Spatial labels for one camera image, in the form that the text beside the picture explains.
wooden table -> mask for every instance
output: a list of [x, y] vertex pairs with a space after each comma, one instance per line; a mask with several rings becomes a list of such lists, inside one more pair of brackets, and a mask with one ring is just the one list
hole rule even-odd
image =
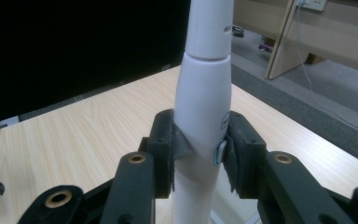
[[[0, 132], [0, 223], [15, 223], [42, 192], [76, 185], [85, 192], [114, 177], [121, 156], [136, 151], [155, 115], [173, 108], [179, 67], [54, 110]], [[297, 156], [326, 188], [358, 187], [358, 160], [233, 86], [232, 110], [268, 144]], [[172, 201], [157, 201], [157, 223], [172, 222]]]

mounting hole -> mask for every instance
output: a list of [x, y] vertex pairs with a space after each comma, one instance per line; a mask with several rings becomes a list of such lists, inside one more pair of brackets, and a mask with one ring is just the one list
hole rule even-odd
[[137, 154], [137, 155], [133, 155], [130, 157], [130, 162], [131, 163], [141, 163], [145, 160], [145, 156]]
[[117, 223], [118, 224], [132, 224], [132, 223], [134, 223], [134, 217], [131, 214], [123, 214], [118, 218]]
[[319, 221], [321, 221], [323, 224], [337, 224], [336, 220], [333, 217], [330, 217], [326, 214], [319, 215]]
[[64, 204], [68, 203], [72, 199], [72, 192], [69, 189], [57, 191], [50, 196], [45, 201], [45, 206], [47, 208], [57, 208], [61, 207]]
[[275, 161], [288, 164], [292, 162], [292, 159], [286, 155], [278, 154], [275, 156]]

electrical cable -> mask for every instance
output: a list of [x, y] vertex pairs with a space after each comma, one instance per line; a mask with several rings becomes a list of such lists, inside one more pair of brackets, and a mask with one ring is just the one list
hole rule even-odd
[[345, 123], [349, 124], [350, 126], [352, 126], [353, 128], [355, 129], [358, 129], [358, 126], [352, 124], [351, 122], [349, 122], [347, 119], [345, 119], [342, 115], [340, 115], [337, 111], [335, 111], [334, 109], [322, 104], [315, 96], [314, 92], [313, 92], [313, 88], [312, 88], [312, 82], [310, 81], [310, 77], [308, 76], [308, 73], [307, 73], [307, 69], [305, 67], [305, 64], [304, 64], [304, 61], [303, 61], [303, 58], [301, 56], [301, 53], [300, 53], [300, 33], [299, 33], [299, 24], [300, 24], [300, 11], [301, 11], [301, 8], [304, 6], [305, 4], [305, 0], [301, 0], [300, 1], [300, 4], [297, 8], [297, 20], [296, 20], [296, 42], [297, 42], [297, 53], [298, 53], [298, 57], [301, 61], [301, 67], [304, 71], [304, 75], [305, 77], [307, 78], [307, 81], [309, 82], [310, 84], [310, 93], [312, 95], [312, 98], [313, 100], [318, 104], [320, 105], [321, 107], [323, 107], [326, 111], [329, 111], [330, 113], [333, 113], [335, 114], [336, 116], [338, 116], [339, 119], [341, 119], [342, 121], [344, 121]]

white cylindrical object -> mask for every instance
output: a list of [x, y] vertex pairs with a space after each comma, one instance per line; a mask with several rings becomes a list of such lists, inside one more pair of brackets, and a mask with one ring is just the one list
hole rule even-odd
[[173, 218], [176, 224], [208, 223], [219, 166], [214, 154], [227, 132], [231, 64], [185, 53], [176, 89], [173, 120], [192, 154], [175, 162]]
[[200, 59], [224, 59], [231, 53], [234, 0], [192, 0], [186, 52]]

desk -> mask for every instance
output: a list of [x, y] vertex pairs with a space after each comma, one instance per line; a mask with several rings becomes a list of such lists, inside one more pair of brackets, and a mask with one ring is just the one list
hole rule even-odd
[[[32, 201], [58, 185], [85, 192], [114, 177], [121, 156], [136, 151], [155, 115], [173, 108], [179, 67], [146, 77], [1, 130], [0, 223], [17, 222]], [[268, 150], [297, 156], [326, 188], [358, 187], [358, 160], [252, 95], [233, 86], [242, 113]], [[172, 201], [157, 201], [157, 223], [172, 222]]]

